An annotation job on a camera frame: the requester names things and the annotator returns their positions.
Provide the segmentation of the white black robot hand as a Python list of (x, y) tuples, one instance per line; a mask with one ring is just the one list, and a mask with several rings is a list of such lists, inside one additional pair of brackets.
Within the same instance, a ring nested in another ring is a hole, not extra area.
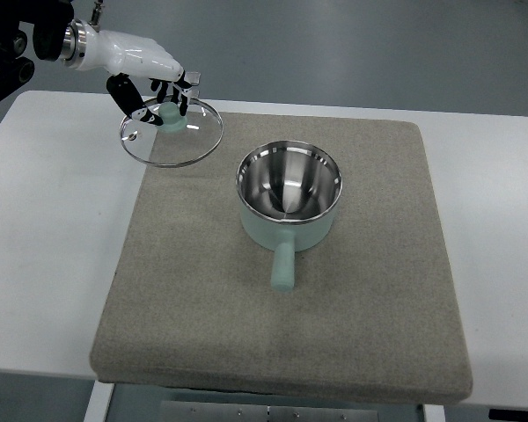
[(89, 23), (76, 21), (81, 36), (77, 51), (83, 57), (62, 61), (67, 67), (80, 71), (105, 69), (110, 74), (106, 89), (127, 117), (156, 126), (163, 124), (160, 117), (148, 110), (131, 81), (133, 76), (151, 80), (151, 89), (157, 93), (159, 104), (170, 101), (178, 106), (180, 115), (187, 113), (195, 86), (184, 81), (184, 68), (156, 41), (127, 33), (97, 30)]

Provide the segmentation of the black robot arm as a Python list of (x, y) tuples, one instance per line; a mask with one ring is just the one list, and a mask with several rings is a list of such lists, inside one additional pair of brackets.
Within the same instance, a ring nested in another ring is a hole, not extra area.
[(82, 58), (81, 38), (71, 1), (0, 1), (0, 102), (29, 82), (34, 62), (24, 56), (28, 37), (19, 25), (33, 27), (38, 59), (54, 62)]

